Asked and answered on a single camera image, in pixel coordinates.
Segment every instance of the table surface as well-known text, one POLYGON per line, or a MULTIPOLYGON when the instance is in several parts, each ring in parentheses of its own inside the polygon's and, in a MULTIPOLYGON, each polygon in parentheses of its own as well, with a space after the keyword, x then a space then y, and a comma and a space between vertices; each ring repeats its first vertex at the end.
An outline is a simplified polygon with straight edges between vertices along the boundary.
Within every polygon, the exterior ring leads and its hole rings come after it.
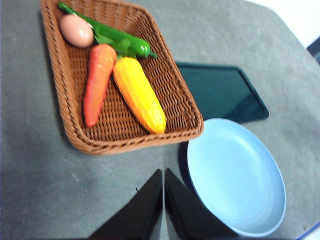
MULTIPOLYGON (((179 62, 236 65, 270 111, 244 124, 282 172, 286 215, 269 237, 320 221, 320 67, 271 10, 242 0, 133 0, 154 16, 179 62)), ((90 235, 157 169, 186 176, 185 144, 91 156, 68 141, 38 0, 1 1, 1 236, 90 235)), ((153 239, 175 239, 163 213, 153 239)))

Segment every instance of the orange carrot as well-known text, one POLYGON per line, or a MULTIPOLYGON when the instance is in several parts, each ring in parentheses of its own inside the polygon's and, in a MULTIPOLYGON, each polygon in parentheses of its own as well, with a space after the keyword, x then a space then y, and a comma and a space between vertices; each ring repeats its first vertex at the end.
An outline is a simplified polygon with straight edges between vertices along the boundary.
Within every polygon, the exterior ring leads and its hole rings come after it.
POLYGON ((88 128, 98 121, 116 59, 116 51, 107 44, 98 44, 91 49, 83 101, 84 121, 88 128))

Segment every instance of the egg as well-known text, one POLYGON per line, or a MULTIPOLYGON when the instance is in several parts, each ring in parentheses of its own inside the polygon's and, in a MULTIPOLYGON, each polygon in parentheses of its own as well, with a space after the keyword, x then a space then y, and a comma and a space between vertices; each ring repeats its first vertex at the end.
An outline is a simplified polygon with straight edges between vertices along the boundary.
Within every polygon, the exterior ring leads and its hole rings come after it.
POLYGON ((64 15, 60 19, 59 27, 64 39, 78 48, 89 47, 94 41, 91 27, 79 16, 64 15))

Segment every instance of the tablet screen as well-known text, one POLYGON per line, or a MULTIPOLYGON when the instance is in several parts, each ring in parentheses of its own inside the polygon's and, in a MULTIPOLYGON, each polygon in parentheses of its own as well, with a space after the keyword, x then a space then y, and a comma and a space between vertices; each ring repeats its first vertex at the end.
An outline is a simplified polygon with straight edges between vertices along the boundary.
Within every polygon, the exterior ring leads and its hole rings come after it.
POLYGON ((244 123, 269 112, 243 71, 233 66, 177 63, 204 118, 244 123))

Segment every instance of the corn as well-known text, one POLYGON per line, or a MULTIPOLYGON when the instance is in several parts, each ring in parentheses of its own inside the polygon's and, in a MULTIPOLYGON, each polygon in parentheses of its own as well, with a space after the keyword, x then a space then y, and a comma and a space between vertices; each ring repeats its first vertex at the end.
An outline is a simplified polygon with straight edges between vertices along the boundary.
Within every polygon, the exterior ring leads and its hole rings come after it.
POLYGON ((131 111, 150 133, 163 134, 166 116, 140 63, 131 57, 118 60, 113 77, 131 111))

